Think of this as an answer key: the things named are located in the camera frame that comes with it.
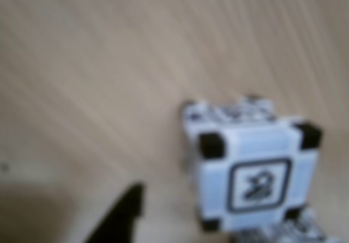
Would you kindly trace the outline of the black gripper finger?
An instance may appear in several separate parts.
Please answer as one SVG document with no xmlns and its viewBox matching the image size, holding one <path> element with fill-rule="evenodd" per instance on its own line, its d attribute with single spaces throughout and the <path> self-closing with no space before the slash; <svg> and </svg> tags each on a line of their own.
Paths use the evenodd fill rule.
<svg viewBox="0 0 349 243">
<path fill-rule="evenodd" d="M 136 222 L 143 215 L 144 198 L 144 183 L 131 184 L 85 242 L 134 242 Z"/>
</svg>

